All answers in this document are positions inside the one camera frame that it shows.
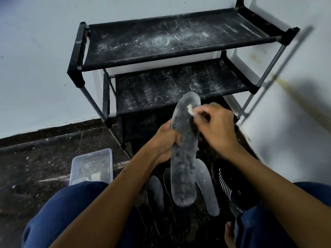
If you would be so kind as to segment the person's right hand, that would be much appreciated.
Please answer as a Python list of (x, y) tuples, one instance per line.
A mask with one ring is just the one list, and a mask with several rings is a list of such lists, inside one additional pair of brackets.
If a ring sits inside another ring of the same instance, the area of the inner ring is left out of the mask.
[(210, 116), (210, 124), (196, 125), (209, 145), (225, 158), (240, 149), (234, 129), (234, 113), (215, 102), (193, 109), (196, 116)]

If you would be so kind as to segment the person's left hand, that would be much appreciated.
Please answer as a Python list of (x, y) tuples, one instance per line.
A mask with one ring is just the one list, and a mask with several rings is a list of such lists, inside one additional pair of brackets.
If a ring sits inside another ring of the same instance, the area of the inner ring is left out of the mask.
[(168, 148), (168, 133), (179, 133), (171, 128), (172, 119), (161, 125), (156, 134), (148, 141), (148, 149), (151, 150), (154, 159), (153, 168), (168, 161), (172, 156), (172, 147)]

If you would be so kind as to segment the grey worn shoe insole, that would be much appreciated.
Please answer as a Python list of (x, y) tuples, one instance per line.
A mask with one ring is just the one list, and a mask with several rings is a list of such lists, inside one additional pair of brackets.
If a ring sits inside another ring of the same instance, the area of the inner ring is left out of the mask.
[(172, 116), (171, 129), (180, 134), (180, 145), (171, 147), (171, 192), (179, 207), (188, 207), (196, 200), (195, 160), (198, 149), (199, 131), (188, 106), (195, 108), (201, 100), (195, 92), (185, 94), (176, 105)]

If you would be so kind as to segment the person's left forearm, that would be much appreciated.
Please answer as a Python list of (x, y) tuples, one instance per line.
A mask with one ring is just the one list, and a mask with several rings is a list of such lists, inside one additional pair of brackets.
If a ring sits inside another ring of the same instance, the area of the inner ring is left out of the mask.
[(115, 248), (158, 155), (141, 149), (49, 248)]

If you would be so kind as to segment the person's right forearm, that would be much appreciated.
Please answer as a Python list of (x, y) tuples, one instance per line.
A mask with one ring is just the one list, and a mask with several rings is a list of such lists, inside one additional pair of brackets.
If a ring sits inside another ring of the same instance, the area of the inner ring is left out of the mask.
[(240, 144), (215, 148), (250, 182), (298, 248), (331, 248), (331, 208), (277, 174)]

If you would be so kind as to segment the black shoe insole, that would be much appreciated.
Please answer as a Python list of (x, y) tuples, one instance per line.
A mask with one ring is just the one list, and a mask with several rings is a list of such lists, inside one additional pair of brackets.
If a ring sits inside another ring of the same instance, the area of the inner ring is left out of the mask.
[(178, 225), (178, 222), (177, 222), (177, 219), (176, 219), (177, 218), (177, 213), (178, 213), (177, 205), (174, 202), (173, 196), (172, 196), (171, 168), (166, 168), (166, 170), (164, 171), (164, 174), (163, 174), (163, 183), (164, 183), (166, 192), (168, 194), (168, 197), (170, 199), (170, 203), (171, 203), (171, 206), (172, 206), (172, 209), (173, 209), (173, 219), (174, 219), (174, 222), (176, 223), (177, 226), (179, 226)]

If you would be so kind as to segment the light grey shoe insole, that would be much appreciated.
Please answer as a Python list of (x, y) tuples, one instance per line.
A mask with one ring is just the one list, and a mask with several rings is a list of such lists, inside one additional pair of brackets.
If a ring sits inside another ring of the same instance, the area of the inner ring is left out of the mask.
[(220, 209), (209, 170), (205, 163), (198, 158), (195, 159), (194, 165), (196, 183), (202, 193), (206, 209), (211, 216), (217, 217)]

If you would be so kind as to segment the dark grey shoe insole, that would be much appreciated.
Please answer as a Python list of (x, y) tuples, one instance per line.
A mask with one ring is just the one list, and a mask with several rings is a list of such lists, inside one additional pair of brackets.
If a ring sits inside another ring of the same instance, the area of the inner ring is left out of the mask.
[(160, 180), (152, 175), (146, 183), (147, 202), (153, 216), (158, 233), (164, 230), (164, 223), (167, 222), (163, 198), (163, 187)]

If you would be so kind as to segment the black shoe with white stripes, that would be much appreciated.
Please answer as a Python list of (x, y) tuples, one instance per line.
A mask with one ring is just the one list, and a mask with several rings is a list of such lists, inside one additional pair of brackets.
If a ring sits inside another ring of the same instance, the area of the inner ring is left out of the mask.
[(229, 161), (215, 159), (210, 171), (217, 192), (225, 196), (235, 218), (259, 203), (259, 196), (252, 185)]

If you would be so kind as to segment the clear plastic storage box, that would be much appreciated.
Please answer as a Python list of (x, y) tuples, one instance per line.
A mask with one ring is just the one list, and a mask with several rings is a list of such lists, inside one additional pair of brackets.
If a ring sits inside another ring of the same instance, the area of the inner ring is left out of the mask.
[(113, 181), (113, 155), (107, 148), (76, 156), (72, 160), (69, 186), (81, 182), (91, 182), (91, 174), (101, 172), (101, 182)]

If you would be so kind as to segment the black fabric shoe rack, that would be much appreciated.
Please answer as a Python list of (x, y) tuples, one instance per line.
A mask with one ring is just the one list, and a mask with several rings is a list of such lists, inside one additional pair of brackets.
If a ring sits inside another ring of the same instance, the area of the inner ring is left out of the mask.
[[(279, 28), (244, 0), (213, 11), (81, 22), (67, 74), (131, 159), (125, 143), (151, 137), (189, 91), (202, 102), (248, 91), (236, 123), (299, 32)], [(227, 56), (230, 49), (274, 42), (281, 46), (257, 84)]]

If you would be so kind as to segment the person's bare foot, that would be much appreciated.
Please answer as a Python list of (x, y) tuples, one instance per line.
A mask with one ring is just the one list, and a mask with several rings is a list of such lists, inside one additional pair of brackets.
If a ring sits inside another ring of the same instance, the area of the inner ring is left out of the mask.
[(234, 241), (234, 227), (231, 221), (228, 221), (225, 225), (224, 240), (228, 248), (236, 248)]

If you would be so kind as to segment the person's right leg blue trousers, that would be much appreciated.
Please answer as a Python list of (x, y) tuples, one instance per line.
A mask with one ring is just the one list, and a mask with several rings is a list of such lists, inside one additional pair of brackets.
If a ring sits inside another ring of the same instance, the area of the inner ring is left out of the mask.
[[(294, 184), (331, 208), (331, 185)], [(236, 248), (298, 248), (262, 202), (238, 215), (234, 225), (234, 244)]]

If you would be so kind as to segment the person's leg blue trousers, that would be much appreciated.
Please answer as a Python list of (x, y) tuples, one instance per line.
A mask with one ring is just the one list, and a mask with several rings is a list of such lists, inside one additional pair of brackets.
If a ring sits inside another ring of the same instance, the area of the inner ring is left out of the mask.
[[(108, 186), (105, 182), (81, 182), (62, 188), (27, 224), (22, 248), (49, 248), (65, 228)], [(142, 248), (146, 227), (133, 207), (116, 248)]]
[[(331, 208), (331, 185), (294, 184)], [(298, 248), (262, 202), (238, 215), (234, 225), (234, 244), (236, 248)]]

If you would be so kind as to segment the person's left leg blue trousers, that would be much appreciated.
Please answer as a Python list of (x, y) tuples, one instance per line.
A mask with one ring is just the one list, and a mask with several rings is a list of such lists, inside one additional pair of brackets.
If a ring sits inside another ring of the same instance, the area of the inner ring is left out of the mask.
[[(27, 224), (22, 248), (49, 248), (65, 228), (108, 186), (105, 182), (81, 182), (62, 188)], [(116, 248), (142, 248), (146, 227), (133, 207)]]

